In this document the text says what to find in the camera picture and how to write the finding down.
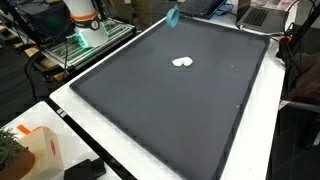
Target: cardboard box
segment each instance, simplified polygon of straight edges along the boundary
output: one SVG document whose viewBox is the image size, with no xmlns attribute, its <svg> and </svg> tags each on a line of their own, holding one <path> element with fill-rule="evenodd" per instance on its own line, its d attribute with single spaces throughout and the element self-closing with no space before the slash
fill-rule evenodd
<svg viewBox="0 0 320 180">
<path fill-rule="evenodd" d="M 47 180 L 64 171 L 58 138 L 52 131 L 39 128 L 18 142 L 35 155 L 35 164 L 23 180 Z"/>
</svg>

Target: dark gray surface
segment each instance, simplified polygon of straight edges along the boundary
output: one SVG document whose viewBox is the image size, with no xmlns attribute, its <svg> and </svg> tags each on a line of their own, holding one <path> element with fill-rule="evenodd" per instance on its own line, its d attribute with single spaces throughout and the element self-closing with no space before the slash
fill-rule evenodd
<svg viewBox="0 0 320 180">
<path fill-rule="evenodd" d="M 162 23 L 71 87 L 187 179 L 223 170 L 268 39 L 181 19 Z M 173 67 L 178 57 L 190 67 Z"/>
</svg>

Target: laptop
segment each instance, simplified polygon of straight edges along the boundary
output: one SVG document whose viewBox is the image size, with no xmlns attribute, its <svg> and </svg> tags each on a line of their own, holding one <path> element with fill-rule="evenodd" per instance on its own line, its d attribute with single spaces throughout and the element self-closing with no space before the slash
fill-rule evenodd
<svg viewBox="0 0 320 180">
<path fill-rule="evenodd" d="M 186 0 L 179 5 L 179 11 L 189 17 L 210 19 L 226 0 Z"/>
<path fill-rule="evenodd" d="M 264 33 L 283 33 L 286 11 L 252 6 L 251 0 L 239 0 L 237 26 Z"/>
</svg>

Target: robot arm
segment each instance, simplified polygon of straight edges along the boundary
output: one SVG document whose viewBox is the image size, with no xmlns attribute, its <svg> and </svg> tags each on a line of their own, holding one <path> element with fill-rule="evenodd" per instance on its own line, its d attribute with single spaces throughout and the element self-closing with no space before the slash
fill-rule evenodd
<svg viewBox="0 0 320 180">
<path fill-rule="evenodd" d="M 97 47 L 108 41 L 108 32 L 98 18 L 91 0 L 63 0 L 75 21 L 82 47 Z"/>
</svg>

